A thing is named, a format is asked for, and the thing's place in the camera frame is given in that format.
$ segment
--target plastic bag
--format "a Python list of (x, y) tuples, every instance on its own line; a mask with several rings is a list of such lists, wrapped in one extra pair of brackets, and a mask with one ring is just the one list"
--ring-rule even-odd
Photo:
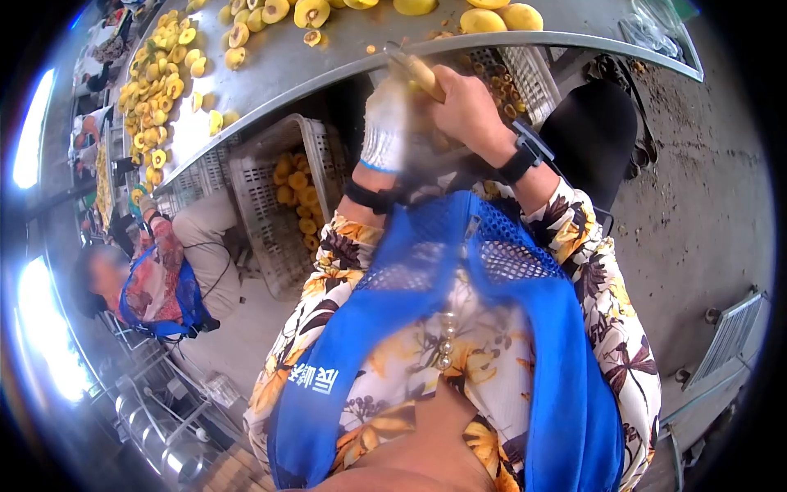
[(681, 34), (683, 23), (671, 0), (631, 0), (631, 6), (635, 13), (653, 19), (667, 35)]
[(621, 19), (619, 24), (627, 42), (670, 58), (678, 56), (678, 46), (649, 15), (632, 13)]
[(230, 408), (241, 397), (227, 375), (221, 372), (214, 371), (208, 374), (205, 380), (202, 381), (202, 386), (210, 398), (226, 409)]

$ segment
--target window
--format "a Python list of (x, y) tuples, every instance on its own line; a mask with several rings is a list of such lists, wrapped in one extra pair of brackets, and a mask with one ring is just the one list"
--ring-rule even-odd
[(13, 180), (17, 186), (25, 190), (39, 181), (39, 162), (41, 147), (41, 129), (46, 115), (46, 107), (52, 94), (54, 68), (41, 77), (33, 100), (24, 118), (22, 133), (19, 137), (17, 157), (13, 162)]
[(65, 318), (55, 307), (50, 271), (43, 257), (31, 261), (22, 273), (19, 311), (24, 340), (46, 360), (52, 380), (63, 396), (78, 401), (84, 391), (99, 392)]

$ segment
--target floral blouse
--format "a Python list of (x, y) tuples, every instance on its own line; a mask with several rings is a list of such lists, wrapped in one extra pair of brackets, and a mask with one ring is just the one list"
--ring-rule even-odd
[[(499, 183), (479, 183), (473, 191), (484, 199), (502, 198), (519, 209), (511, 188)], [(593, 353), (617, 397), (626, 444), (620, 490), (630, 490), (655, 453), (661, 388), (615, 260), (614, 241), (603, 237), (588, 196), (563, 180), (547, 205), (521, 218), (575, 285)], [(304, 285), (294, 314), (268, 355), (244, 415), (263, 465), (269, 465), (265, 427), (276, 400), (288, 380), (300, 384), (305, 379), (299, 377), (303, 367), (298, 358), (350, 296), (381, 236), (382, 230), (338, 214), (322, 230), (317, 272)], [(457, 330), (452, 364), (443, 374), (478, 410), (464, 431), (464, 441), (497, 490), (524, 490), (522, 449), (538, 362), (527, 314), (518, 308), (484, 306), (461, 269), (448, 303)], [(434, 396), (440, 375), (435, 367), (441, 342), (438, 318), (404, 327), (377, 345), (364, 362), (338, 423), (331, 474), (415, 430), (415, 403)]]
[[(180, 265), (183, 263), (183, 244), (172, 231), (172, 222), (164, 217), (153, 219), (151, 228), (156, 249), (137, 266), (126, 288), (128, 308), (143, 322), (180, 321), (183, 313), (175, 296)], [(142, 251), (153, 245), (141, 240)], [(114, 309), (119, 320), (123, 317)]]

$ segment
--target wooden handle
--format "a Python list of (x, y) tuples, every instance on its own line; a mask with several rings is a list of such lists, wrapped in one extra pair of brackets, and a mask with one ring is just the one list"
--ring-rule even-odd
[(442, 90), (438, 83), (437, 77), (434, 76), (432, 69), (427, 67), (417, 56), (409, 55), (407, 57), (407, 68), (410, 70), (410, 75), (418, 85), (421, 86), (430, 96), (438, 102), (445, 102), (445, 91)]

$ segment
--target blue mesh apron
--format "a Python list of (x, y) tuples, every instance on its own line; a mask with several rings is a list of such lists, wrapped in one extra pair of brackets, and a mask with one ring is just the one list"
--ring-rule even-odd
[(141, 257), (134, 262), (131, 266), (131, 273), (123, 285), (123, 290), (120, 292), (120, 304), (118, 306), (120, 315), (129, 326), (135, 327), (143, 333), (147, 333), (154, 337), (165, 337), (169, 335), (186, 335), (194, 337), (197, 334), (198, 327), (210, 316), (205, 305), (202, 304), (202, 297), (200, 295), (199, 284), (197, 277), (194, 276), (194, 270), (186, 258), (183, 258), (183, 263), (180, 265), (180, 272), (178, 272), (178, 285), (175, 288), (175, 297), (180, 306), (180, 312), (183, 314), (183, 323), (178, 324), (174, 320), (161, 320), (161, 321), (147, 321), (142, 322), (129, 308), (128, 301), (126, 300), (126, 288), (131, 282), (134, 275), (134, 270), (153, 252), (156, 248), (155, 245), (148, 248)]
[(360, 366), (383, 339), (439, 311), (460, 265), (487, 305), (516, 303), (530, 318), (538, 363), (522, 450), (526, 490), (617, 490), (623, 426), (574, 287), (522, 224), (466, 191), (396, 207), (374, 263), (297, 361), (317, 373), (308, 389), (286, 382), (268, 425), (279, 489), (327, 478)]

